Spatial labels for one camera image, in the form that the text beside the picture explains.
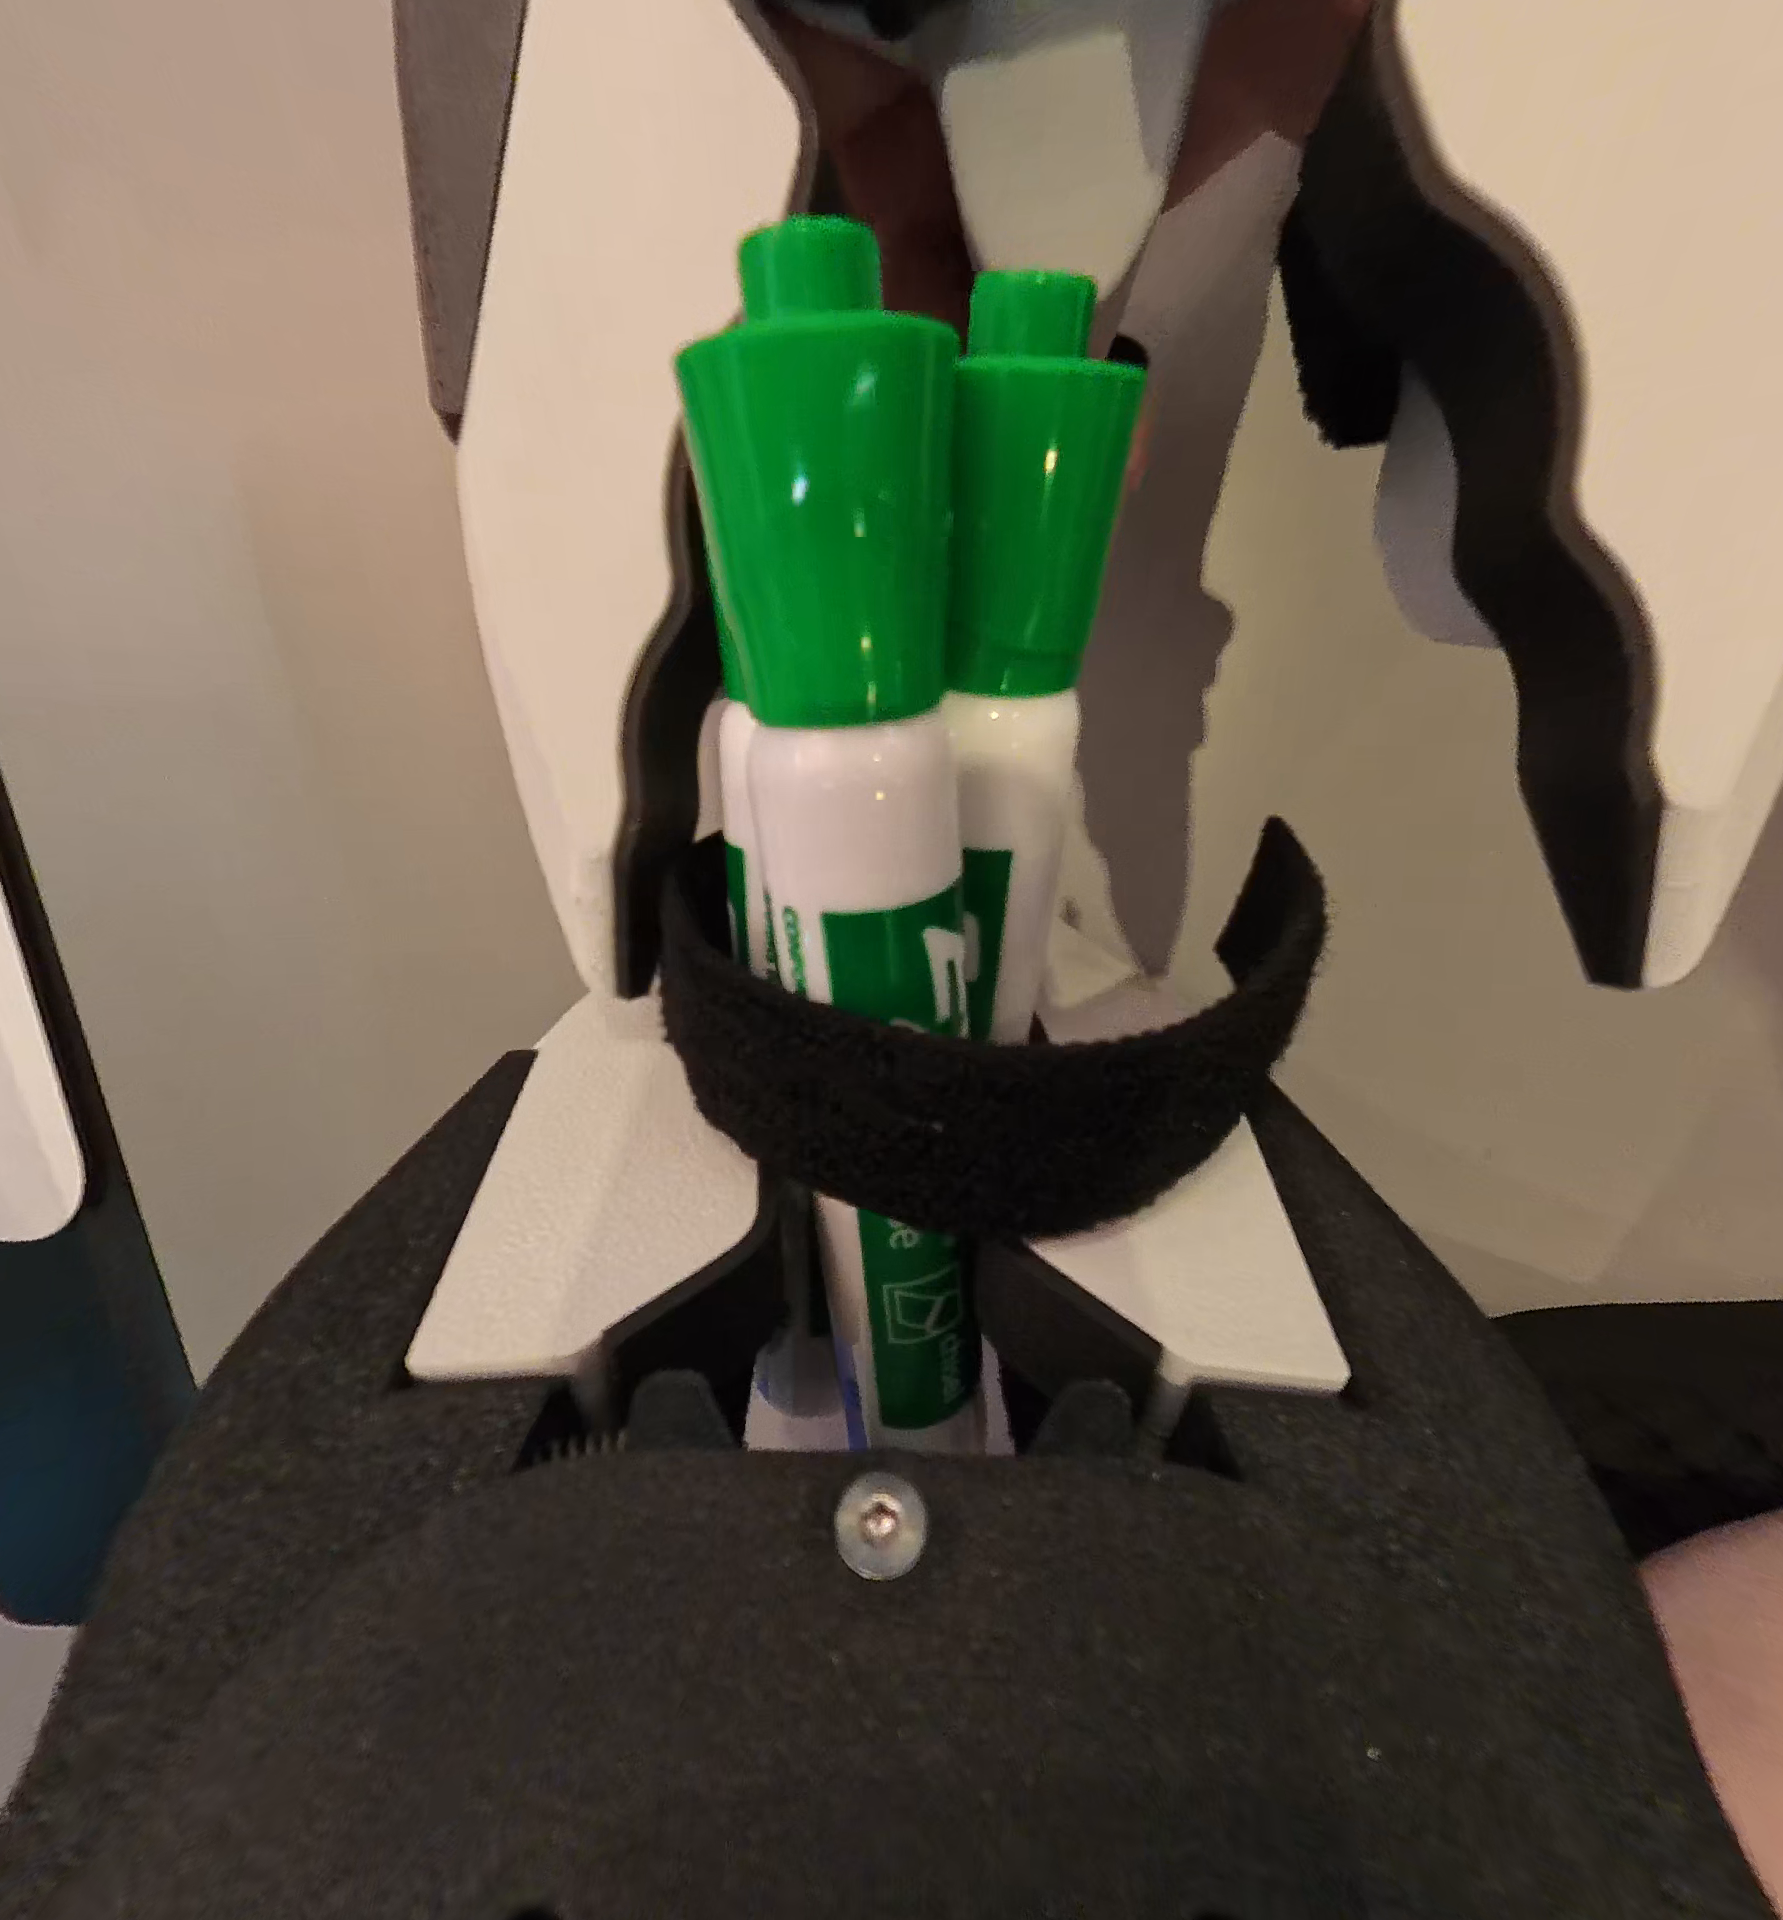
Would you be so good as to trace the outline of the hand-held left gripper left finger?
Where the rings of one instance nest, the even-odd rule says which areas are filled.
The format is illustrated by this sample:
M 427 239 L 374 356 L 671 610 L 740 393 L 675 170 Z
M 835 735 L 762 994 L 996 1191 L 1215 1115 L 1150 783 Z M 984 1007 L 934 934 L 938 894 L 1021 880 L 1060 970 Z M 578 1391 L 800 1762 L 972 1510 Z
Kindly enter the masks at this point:
M 755 1221 L 757 1164 L 697 1110 L 661 992 L 582 995 L 536 1047 L 404 1367 L 567 1372 Z

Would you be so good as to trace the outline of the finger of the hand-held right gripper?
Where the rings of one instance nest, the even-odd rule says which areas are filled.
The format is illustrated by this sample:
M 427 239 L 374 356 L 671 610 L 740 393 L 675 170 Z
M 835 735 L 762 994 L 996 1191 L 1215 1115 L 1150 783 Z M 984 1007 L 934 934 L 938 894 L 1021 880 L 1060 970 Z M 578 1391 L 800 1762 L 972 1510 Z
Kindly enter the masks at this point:
M 721 1 L 528 4 L 455 442 L 475 616 L 570 964 L 635 995 L 623 720 L 671 557 L 675 350 L 730 321 L 802 110 Z
M 1783 788 L 1783 4 L 1370 4 L 1297 205 L 1386 584 L 1504 654 L 1586 977 L 1671 985 Z

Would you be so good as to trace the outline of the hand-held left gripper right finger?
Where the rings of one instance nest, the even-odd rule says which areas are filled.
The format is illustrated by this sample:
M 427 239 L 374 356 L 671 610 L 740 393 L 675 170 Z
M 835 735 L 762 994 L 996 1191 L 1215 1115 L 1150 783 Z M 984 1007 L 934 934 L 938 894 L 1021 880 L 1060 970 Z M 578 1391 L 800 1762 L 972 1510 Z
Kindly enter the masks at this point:
M 981 1323 L 1033 1387 L 1338 1387 L 1348 1361 L 1249 1121 L 1151 1204 L 981 1243 Z

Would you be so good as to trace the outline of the person's left forearm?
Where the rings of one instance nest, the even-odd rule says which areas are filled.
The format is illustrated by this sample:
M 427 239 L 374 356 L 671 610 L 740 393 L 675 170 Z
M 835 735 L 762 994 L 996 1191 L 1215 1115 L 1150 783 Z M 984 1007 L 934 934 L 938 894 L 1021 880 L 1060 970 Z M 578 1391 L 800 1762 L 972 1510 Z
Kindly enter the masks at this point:
M 1640 1565 L 1705 1770 L 1783 1916 L 1783 1509 Z

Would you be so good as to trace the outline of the person's right hand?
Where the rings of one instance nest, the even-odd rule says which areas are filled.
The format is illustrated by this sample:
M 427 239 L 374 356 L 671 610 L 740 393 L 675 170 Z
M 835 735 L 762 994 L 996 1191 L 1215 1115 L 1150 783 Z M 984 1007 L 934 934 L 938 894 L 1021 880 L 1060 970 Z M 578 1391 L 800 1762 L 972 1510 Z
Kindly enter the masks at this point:
M 884 304 L 963 332 L 975 270 L 926 83 L 780 4 L 762 11 L 807 82 L 819 155 L 843 209 L 877 238 Z

